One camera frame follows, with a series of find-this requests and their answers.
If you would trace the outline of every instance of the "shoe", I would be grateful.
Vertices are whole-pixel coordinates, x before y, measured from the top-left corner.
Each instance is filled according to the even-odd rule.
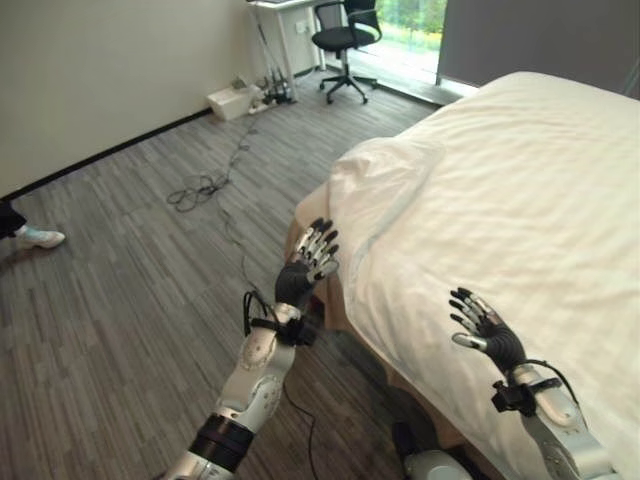
[[[66,238],[63,233],[37,230],[26,227],[22,233],[16,235],[22,248],[54,248],[60,245]]]

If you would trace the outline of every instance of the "desk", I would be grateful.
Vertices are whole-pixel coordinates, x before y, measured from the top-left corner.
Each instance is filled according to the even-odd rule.
[[[278,22],[278,33],[280,36],[280,46],[282,47],[282,53],[284,54],[284,68],[287,75],[287,82],[289,88],[291,88],[291,99],[294,102],[298,101],[298,91],[296,88],[295,79],[293,77],[294,72],[291,69],[291,56],[289,54],[289,47],[287,45],[287,35],[284,28],[284,22],[282,21],[282,12],[291,10],[294,8],[308,8],[309,9],[309,26],[313,29],[313,32],[318,31],[315,15],[311,10],[311,7],[324,3],[328,0],[289,0],[281,3],[269,3],[269,2],[250,2],[249,6],[253,8],[260,8],[265,11],[275,13],[276,20]],[[319,50],[320,68],[325,69],[324,52]]]

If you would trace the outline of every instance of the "white bed sheet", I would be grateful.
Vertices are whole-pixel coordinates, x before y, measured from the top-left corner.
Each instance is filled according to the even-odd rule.
[[[519,415],[491,404],[497,369],[450,341],[449,290],[480,294],[560,368],[640,478],[639,179],[639,102],[532,73],[333,167],[347,316],[507,478],[549,477]]]

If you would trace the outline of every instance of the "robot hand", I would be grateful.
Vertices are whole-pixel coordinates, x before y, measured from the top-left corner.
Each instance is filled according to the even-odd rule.
[[[302,309],[315,284],[338,269],[334,259],[338,245],[332,244],[338,232],[329,232],[332,225],[331,220],[318,218],[300,237],[276,280],[277,303]]]
[[[454,342],[486,353],[505,376],[525,362],[520,339],[487,302],[462,287],[451,291],[451,296],[455,300],[449,300],[449,304],[464,315],[452,313],[451,318],[470,333],[454,334],[451,338]]]

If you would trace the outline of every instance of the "wall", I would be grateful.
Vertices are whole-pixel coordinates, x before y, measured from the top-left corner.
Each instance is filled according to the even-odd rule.
[[[0,197],[252,76],[243,0],[2,0]]]
[[[257,22],[259,21],[262,24],[265,37],[267,38],[269,50],[273,57],[275,57],[271,63],[279,65],[284,74],[285,65],[284,61],[282,61],[284,54],[282,52],[275,14],[257,9],[251,10],[251,12],[255,13],[255,15],[248,16],[248,38],[251,44],[254,71],[257,75],[264,75],[266,72],[265,57],[270,58],[268,51],[265,53],[261,47],[257,29]],[[298,33],[296,31],[296,23],[298,22],[304,22],[307,26],[307,30],[304,33]],[[310,8],[285,10],[282,12],[282,23],[287,39],[287,49],[289,50],[292,71],[299,73],[318,65],[319,58],[317,49],[313,43],[311,43],[311,35],[314,31],[313,24],[315,23],[313,10]]]

